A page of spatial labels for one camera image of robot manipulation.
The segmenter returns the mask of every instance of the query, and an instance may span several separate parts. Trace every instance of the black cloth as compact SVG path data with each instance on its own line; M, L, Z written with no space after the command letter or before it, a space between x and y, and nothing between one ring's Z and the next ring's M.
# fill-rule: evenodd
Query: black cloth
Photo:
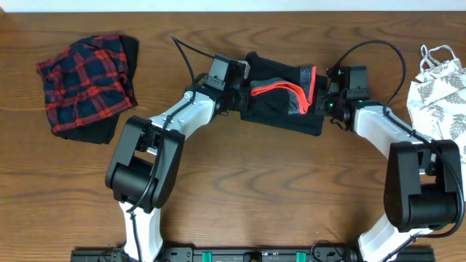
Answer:
M123 49L126 54L126 60L128 64L127 81L123 83L125 90L133 89L133 77L136 72L136 66L138 64L138 50L139 41L129 36L119 36L122 42ZM128 96L131 103L137 105L135 96ZM77 127L71 130L65 130L60 132L52 132L63 139L76 140L95 144L108 144L115 134L117 127L119 114L110 116L105 119L93 122L83 127Z
M259 57L255 52L250 52L246 57L246 61L250 65L250 71L248 78L245 80L243 94L250 94L251 81L264 81L276 77L300 85L301 67L293 67L267 60ZM316 97L318 89L326 89L326 83L326 77L316 75L313 90L314 97ZM248 95L247 99L247 106L240 110L242 120L314 136L322 133L323 116L313 114L315 103L309 107L305 114L290 114L290 95L285 89L270 90L257 96Z

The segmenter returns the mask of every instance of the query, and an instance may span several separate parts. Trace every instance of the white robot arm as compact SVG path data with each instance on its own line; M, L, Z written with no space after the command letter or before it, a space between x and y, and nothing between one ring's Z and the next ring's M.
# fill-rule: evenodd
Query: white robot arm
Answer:
M390 110L385 114L384 106L366 102L365 67L341 69L353 77L332 81L329 94L334 95L317 95L315 113L345 123L348 130L369 140L389 161L384 193L386 214L358 237L358 255L340 259L395 260L398 250L415 236L442 229L462 216L457 197L462 189L460 186L458 190L457 181L452 179L456 174L461 184L459 150L452 141L422 136L450 160L453 170L446 168L429 147L394 123L393 119L409 128ZM152 262L160 254L160 208L174 187L183 143L215 115L232 107L237 87L247 72L247 63L216 55L204 84L190 86L172 108L150 119L134 116L128 120L111 160L106 185L124 210L127 242L123 254L130 261ZM156 154L156 163L135 157L135 150ZM435 175L436 183L422 185L419 176L426 173ZM312 259L315 254L311 255L310 261L318 261Z

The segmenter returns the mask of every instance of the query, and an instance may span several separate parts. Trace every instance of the plaid fabric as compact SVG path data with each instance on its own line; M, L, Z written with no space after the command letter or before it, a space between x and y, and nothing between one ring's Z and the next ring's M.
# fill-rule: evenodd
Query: plaid fabric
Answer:
M117 34L81 39L36 65L52 132L70 130L136 106Z

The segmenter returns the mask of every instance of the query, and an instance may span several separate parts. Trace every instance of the wooden table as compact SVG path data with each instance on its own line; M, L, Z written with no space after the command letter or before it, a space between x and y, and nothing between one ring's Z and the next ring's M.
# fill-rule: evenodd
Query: wooden table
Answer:
M396 44L407 83L392 104L405 107L419 73L419 48L448 44L466 63L465 14L458 12L5 14L0 32L0 261L69 261L78 247L125 241L122 211L104 184L126 119L155 116L177 102L190 78L170 33L199 49L242 59L250 51L323 74L368 39ZM139 106L124 112L109 145L56 138L44 112L35 64L80 38L121 32L141 41L134 79ZM186 51L197 73L211 60ZM440 53L447 58L447 53ZM346 65L367 65L376 99L400 81L396 54L367 46ZM366 140L326 119L323 134L217 117L185 144L175 189L162 211L167 241L198 246L310 246L348 242L384 212L387 160ZM463 261L466 227L421 241L439 261Z

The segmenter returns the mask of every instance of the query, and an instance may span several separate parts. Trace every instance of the white fabric with leaf print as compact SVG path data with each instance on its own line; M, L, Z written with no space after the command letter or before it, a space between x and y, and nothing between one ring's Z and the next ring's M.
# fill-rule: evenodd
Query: white fabric with leaf print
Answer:
M445 48L452 60L443 63L435 60L432 51ZM443 45L427 51L421 47L422 60L416 76L419 82L411 82L406 107L417 132L434 139L452 139L461 154L462 173L466 172L466 68L449 46ZM430 68L423 69L424 63Z

